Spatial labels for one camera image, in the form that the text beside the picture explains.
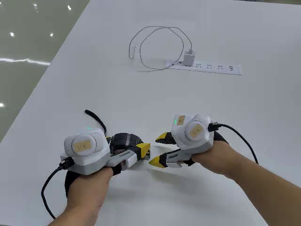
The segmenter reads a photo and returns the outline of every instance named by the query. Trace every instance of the hand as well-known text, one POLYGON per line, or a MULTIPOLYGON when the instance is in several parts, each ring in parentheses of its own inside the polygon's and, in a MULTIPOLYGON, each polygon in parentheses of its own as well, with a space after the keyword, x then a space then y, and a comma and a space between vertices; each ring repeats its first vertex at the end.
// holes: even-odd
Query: hand
POLYGON ((96 214, 97 218, 112 176, 111 168, 104 168, 88 176, 79 176, 70 186, 66 210, 79 209, 86 214, 96 214))
POLYGON ((239 170, 246 158, 236 152, 223 141, 214 141, 211 149, 204 153, 194 154, 192 160, 200 163, 206 169, 233 179, 235 170, 239 170))

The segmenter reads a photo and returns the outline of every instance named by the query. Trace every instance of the white tabletop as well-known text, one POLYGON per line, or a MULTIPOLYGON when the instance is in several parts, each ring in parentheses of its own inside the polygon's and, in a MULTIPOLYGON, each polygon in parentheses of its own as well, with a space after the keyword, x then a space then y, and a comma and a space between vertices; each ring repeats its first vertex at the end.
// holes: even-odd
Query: white tabletop
MULTIPOLYGON (((109 135, 131 132, 154 144, 175 113, 201 113, 232 125, 252 144, 262 166, 301 186, 301 7, 232 0, 91 0, 0 144, 0 224, 45 225, 40 190, 57 167, 63 140, 98 124, 109 135), (165 70, 140 73, 127 45, 147 25, 181 27, 196 60, 242 65, 243 75, 165 70)), ((144 47, 162 57, 173 49, 144 47)), ((246 145, 222 135, 243 155, 246 145)), ((65 172, 46 197, 64 209, 65 172)), ((97 225, 265 225, 231 180, 194 165, 157 169, 143 162, 111 180, 97 225)))

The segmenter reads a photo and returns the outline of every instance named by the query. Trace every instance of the label sticker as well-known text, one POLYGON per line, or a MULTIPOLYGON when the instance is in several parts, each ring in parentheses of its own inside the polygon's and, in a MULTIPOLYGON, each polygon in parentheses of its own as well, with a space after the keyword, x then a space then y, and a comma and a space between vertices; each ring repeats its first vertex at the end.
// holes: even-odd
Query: label sticker
POLYGON ((73 150, 75 152, 82 152, 82 151, 85 151, 87 149, 90 149, 92 146, 91 146, 91 141, 90 140, 84 140, 82 142, 78 142, 78 143, 75 143, 73 144, 73 150))
POLYGON ((179 116, 177 126, 183 125, 184 124, 184 119, 185 119, 185 115, 179 116))
POLYGON ((201 125, 197 124, 192 128, 189 134, 194 139, 202 132, 202 130, 203 128, 201 127, 201 125))

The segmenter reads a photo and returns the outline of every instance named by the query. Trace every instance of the wrist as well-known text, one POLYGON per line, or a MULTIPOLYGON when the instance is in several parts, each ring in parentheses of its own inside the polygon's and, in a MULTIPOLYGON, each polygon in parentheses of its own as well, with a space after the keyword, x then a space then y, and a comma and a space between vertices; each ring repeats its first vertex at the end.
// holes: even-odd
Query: wrist
POLYGON ((237 153, 237 156, 235 157, 225 176, 237 182, 244 166, 247 164, 248 161, 250 161, 248 158, 237 153))
POLYGON ((97 220, 98 212, 100 208, 91 208, 88 206, 67 206, 64 215, 76 217, 78 221, 93 222, 97 220))

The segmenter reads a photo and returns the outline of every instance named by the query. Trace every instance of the electrical outlet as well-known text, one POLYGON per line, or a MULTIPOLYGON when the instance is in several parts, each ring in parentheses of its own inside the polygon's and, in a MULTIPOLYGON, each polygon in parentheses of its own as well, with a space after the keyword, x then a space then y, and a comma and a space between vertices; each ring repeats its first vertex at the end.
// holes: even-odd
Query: electrical outlet
MULTIPOLYGON (((172 61, 166 61, 165 67, 168 67, 172 63, 172 61)), ((180 61, 170 66, 169 69, 242 75, 240 65, 214 64, 203 61, 194 61, 191 67, 182 65, 180 61)))
POLYGON ((207 64, 207 69, 208 69, 208 70, 212 70, 212 69, 213 69, 212 64, 207 64))

